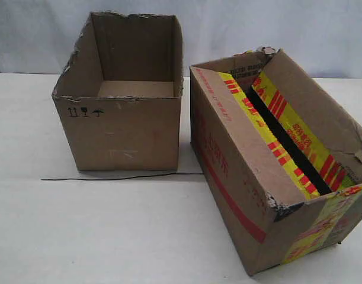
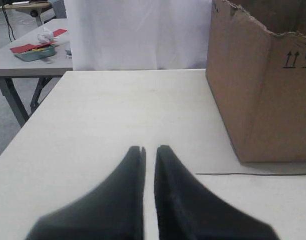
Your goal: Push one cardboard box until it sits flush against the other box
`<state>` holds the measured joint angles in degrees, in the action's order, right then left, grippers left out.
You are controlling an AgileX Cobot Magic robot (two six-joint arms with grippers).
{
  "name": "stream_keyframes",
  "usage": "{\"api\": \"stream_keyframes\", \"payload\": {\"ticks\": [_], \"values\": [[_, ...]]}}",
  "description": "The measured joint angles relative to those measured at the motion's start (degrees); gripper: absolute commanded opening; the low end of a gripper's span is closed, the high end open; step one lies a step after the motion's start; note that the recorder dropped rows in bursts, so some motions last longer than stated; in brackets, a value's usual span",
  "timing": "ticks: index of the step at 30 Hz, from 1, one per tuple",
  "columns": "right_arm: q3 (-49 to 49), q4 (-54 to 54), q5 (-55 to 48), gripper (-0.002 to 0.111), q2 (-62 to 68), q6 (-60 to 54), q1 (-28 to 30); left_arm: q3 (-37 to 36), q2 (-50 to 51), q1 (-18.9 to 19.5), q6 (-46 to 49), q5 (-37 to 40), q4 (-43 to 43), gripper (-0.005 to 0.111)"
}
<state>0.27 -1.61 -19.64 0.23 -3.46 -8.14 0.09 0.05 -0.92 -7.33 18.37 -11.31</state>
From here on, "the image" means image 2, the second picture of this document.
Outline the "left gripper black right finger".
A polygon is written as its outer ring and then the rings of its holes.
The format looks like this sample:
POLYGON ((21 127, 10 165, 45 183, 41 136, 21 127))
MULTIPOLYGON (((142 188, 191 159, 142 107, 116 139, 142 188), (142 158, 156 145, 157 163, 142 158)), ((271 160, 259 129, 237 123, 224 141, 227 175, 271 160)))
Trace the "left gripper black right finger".
POLYGON ((154 194, 162 240, 276 240, 273 228, 202 185, 170 146, 157 149, 154 194))

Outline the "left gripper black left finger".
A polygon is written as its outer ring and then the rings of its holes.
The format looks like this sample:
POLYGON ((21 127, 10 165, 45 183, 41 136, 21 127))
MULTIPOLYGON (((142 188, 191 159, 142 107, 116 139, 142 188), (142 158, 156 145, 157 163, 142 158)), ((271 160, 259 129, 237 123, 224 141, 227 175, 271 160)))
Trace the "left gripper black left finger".
POLYGON ((132 146, 90 193, 36 222, 28 240, 142 240, 146 151, 132 146))

